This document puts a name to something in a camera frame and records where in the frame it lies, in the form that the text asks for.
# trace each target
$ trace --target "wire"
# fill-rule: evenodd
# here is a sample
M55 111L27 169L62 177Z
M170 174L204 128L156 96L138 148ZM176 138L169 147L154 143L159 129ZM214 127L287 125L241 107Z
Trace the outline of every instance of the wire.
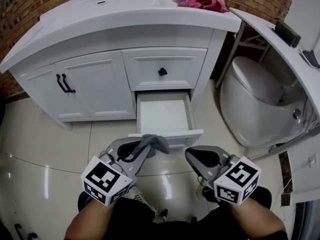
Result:
M202 187L206 187L206 185L203 185L203 184L201 183L201 181L199 180L199 177L201 177L201 176L198 176L198 182L199 182L199 184L200 184Z
M104 156L104 155L108 155L111 160L114 159L114 158L107 152L107 150L101 151L99 158L101 158L101 157ZM109 163L109 165L110 165L110 166L112 166L112 165L117 165L117 166L119 166L119 167L121 168L120 173L121 173L121 174L125 174L125 176L128 176L127 173L126 173L126 171L124 170L124 168L121 166L121 164L116 163L116 162L113 160L111 163Z
M271 149L272 149L273 146L274 146L274 145L272 145L272 146L269 148L269 150L268 150L267 153L264 152L264 153L256 154L255 156L251 156L251 157L247 157L247 158L248 158L249 160L252 160L253 158L256 158L256 157L259 157L259 156L263 156L263 155L267 155L267 154L271 151Z
M292 177L291 177L291 179L288 181L288 183L285 185L284 188L280 187L280 189L279 189L279 191L278 191L278 194L276 194L273 207L272 207L272 209L271 209L272 212L274 211L274 208L275 208L275 206L276 206L276 203L277 203L277 199L278 199L278 197L279 197L279 194L286 189L286 187L289 185L289 183L290 183L291 181L292 181Z

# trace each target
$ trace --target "toilet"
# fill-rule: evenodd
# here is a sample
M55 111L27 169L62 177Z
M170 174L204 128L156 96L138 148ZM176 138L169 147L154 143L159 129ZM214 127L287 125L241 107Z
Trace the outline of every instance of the toilet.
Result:
M233 59L220 90L222 116L245 147L269 147L304 133L306 101L303 90L281 84L243 56Z

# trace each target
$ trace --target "tiled floor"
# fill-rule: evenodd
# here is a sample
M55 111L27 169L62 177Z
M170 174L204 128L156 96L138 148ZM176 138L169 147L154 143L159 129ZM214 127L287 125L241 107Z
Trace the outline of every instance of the tiled floor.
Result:
M239 145L217 109L213 83L194 112L198 129L204 129L196 145L220 146L230 154L254 156L261 149ZM77 214L82 191L80 175L88 160L98 156L115 139L136 130L134 120L75 123L72 131L58 126L30 98L9 103L0 127L0 217L13 236L14 224L40 240L63 239ZM294 207L280 207L283 187L278 157L257 162L262 169L260 185L273 197L273 211L291 235ZM159 154L146 160L137 186L159 211L169 210L168 220L203 218L215 205L196 196L197 175L187 163L184 151Z

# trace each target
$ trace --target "black drawer knob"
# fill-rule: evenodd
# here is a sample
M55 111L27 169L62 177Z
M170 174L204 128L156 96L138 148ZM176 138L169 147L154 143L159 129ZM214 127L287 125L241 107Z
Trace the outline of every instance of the black drawer knob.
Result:
M164 67L160 68L160 70L158 70L158 73L160 77L168 75L168 72L165 70Z

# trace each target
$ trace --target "forearm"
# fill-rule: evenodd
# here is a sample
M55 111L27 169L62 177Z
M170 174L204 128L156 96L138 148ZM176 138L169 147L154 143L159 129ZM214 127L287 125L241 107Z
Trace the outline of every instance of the forearm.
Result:
M107 231L113 207L93 199L73 219L65 240L101 240Z
M250 239L259 239L286 231L284 223L272 211L248 198L241 205L229 204L231 212Z

